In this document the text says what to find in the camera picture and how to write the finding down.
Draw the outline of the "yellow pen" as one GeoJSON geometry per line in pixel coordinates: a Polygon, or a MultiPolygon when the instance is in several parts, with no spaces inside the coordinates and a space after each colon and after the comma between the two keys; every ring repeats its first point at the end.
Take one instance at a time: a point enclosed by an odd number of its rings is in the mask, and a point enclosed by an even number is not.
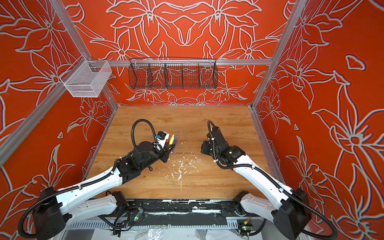
{"type": "Polygon", "coordinates": [[[174,143],[174,140],[175,140],[175,135],[172,135],[169,144],[172,145],[174,143]]]}

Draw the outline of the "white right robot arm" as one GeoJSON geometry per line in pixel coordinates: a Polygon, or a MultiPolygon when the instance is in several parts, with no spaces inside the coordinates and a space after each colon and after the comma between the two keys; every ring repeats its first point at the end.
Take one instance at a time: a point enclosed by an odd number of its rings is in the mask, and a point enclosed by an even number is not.
{"type": "Polygon", "coordinates": [[[243,191],[236,198],[242,209],[272,222],[287,239],[295,240],[300,234],[320,240],[335,240],[338,230],[323,214],[309,204],[308,195],[302,189],[293,190],[279,182],[261,169],[237,146],[230,146],[219,127],[212,121],[207,122],[207,140],[203,142],[201,153],[211,156],[217,166],[223,170],[232,170],[253,184],[271,203],[268,207],[259,204],[255,197],[243,191]],[[313,216],[319,217],[331,229],[331,234],[320,235],[305,228],[313,216]]]}

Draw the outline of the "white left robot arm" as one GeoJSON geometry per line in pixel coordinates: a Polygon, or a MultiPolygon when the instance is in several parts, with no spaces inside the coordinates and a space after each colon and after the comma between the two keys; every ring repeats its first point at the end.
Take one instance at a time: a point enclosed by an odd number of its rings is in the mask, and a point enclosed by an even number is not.
{"type": "Polygon", "coordinates": [[[74,218],[71,210],[100,193],[135,179],[143,170],[151,169],[152,164],[158,160],[166,163],[176,146],[175,137],[163,131],[156,133],[151,127],[153,142],[136,144],[135,128],[138,123],[152,126],[151,122],[145,119],[134,122],[131,130],[134,148],[126,156],[116,159],[111,168],[67,188],[45,188],[37,202],[20,218],[19,235],[25,239],[49,239],[61,232],[66,223],[74,218]]]}

